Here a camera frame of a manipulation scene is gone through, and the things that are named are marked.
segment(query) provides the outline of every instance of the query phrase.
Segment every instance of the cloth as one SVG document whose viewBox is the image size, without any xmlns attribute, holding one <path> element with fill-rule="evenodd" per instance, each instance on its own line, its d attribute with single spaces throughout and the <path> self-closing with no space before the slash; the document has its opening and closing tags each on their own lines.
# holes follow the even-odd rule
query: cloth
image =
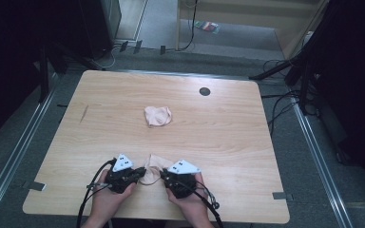
<svg viewBox="0 0 365 228">
<path fill-rule="evenodd" d="M 174 162 L 164 159 L 156 155 L 150 155 L 144 164 L 146 173 L 139 179 L 141 184 L 150 185 L 155 183 L 160 178 L 160 170 L 168 168 L 173 165 Z"/>
<path fill-rule="evenodd" d="M 149 126 L 166 125 L 171 122 L 171 111 L 167 106 L 147 106 L 144 109 L 144 114 L 146 116 L 146 121 Z"/>
</svg>

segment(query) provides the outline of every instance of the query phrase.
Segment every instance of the metal track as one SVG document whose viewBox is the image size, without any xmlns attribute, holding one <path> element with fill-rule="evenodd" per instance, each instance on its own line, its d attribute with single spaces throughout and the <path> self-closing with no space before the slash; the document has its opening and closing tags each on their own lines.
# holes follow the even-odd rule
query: metal track
<svg viewBox="0 0 365 228">
<path fill-rule="evenodd" d="M 10 154 L 10 157 L 5 164 L 5 167 L 2 169 L 0 173 L 0 201 L 4 197 L 6 190 L 12 180 L 17 167 L 22 161 L 26 151 L 29 147 L 29 143 L 31 142 L 35 131 L 37 130 L 41 120 L 43 119 L 48 106 L 52 100 L 53 94 L 55 92 L 55 88 L 59 83 L 59 76 L 54 73 L 52 76 L 53 87 L 50 93 L 47 95 L 45 100 L 37 105 L 26 129 L 23 131 L 22 136 L 20 137 L 18 143 L 15 145 L 13 151 Z"/>
<path fill-rule="evenodd" d="M 331 176 L 331 172 L 328 169 L 321 150 L 319 149 L 310 123 L 308 122 L 307 117 L 302 114 L 298 105 L 295 105 L 294 109 L 298 117 L 298 122 L 300 123 L 301 129 L 303 130 L 306 142 L 308 143 L 310 151 L 313 155 L 313 159 L 316 164 L 319 176 L 321 177 L 322 184 L 324 185 L 328 199 L 331 202 L 331 206 L 334 210 L 339 227 L 352 228 L 354 225 L 351 222 L 349 214 L 346 210 L 346 206 L 342 200 L 341 195 L 339 194 L 339 191 L 337 190 L 336 184 L 333 177 Z"/>
</svg>

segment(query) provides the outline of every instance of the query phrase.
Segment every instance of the scratch mark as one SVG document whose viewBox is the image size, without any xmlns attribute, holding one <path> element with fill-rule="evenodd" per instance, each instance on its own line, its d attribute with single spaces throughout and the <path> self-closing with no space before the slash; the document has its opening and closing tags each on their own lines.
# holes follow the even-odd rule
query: scratch mark
<svg viewBox="0 0 365 228">
<path fill-rule="evenodd" d="M 82 119 L 81 119 L 81 121 L 79 122 L 79 124 L 80 124 L 80 123 L 82 122 L 82 120 L 85 118 L 85 115 L 86 115 L 86 113 L 87 113 L 87 109 L 88 109 L 88 105 L 86 106 L 85 111 L 83 112 Z"/>
</svg>

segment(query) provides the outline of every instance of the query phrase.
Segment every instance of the hand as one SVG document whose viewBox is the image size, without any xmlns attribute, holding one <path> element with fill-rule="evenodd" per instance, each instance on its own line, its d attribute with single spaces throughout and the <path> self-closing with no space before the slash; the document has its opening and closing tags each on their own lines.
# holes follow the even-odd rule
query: hand
<svg viewBox="0 0 365 228">
<path fill-rule="evenodd" d="M 108 170 L 103 170 L 102 175 L 98 182 L 106 181 L 106 174 Z M 108 188 L 105 188 L 93 195 L 93 205 L 91 206 L 90 216 L 88 217 L 86 223 L 82 226 L 84 228 L 93 227 L 103 227 L 108 220 L 114 217 L 117 213 L 118 208 L 120 208 L 123 201 L 128 198 L 136 183 L 131 183 L 125 189 L 122 194 L 112 192 Z M 101 189 L 102 187 L 95 187 L 95 191 Z"/>
<path fill-rule="evenodd" d="M 207 195 L 205 194 L 203 186 L 201 185 L 201 183 L 204 185 L 202 174 L 195 174 L 195 180 L 197 180 L 196 192 L 207 199 Z M 195 228 L 213 227 L 212 223 L 209 221 L 207 207 L 197 195 L 193 193 L 186 198 L 177 199 L 170 189 L 166 188 L 165 191 L 167 192 L 168 200 L 180 207 L 183 216 L 192 226 Z"/>
</svg>

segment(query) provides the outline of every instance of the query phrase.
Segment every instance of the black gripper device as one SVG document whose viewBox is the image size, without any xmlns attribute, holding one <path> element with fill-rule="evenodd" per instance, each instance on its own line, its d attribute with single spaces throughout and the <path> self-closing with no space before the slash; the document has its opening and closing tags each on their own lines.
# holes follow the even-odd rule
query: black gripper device
<svg viewBox="0 0 365 228">
<path fill-rule="evenodd" d="M 164 180 L 164 186 L 169 188 L 177 199 L 186 198 L 197 189 L 197 181 L 192 174 L 174 174 L 163 169 L 161 178 Z"/>
<path fill-rule="evenodd" d="M 119 194 L 122 194 L 129 184 L 138 182 L 138 179 L 143 177 L 144 173 L 146 173 L 146 169 L 144 167 L 137 169 L 127 168 L 113 172 L 113 166 L 114 165 L 112 165 L 106 175 L 106 183 L 111 184 L 111 186 L 108 187 L 111 191 Z"/>
</svg>

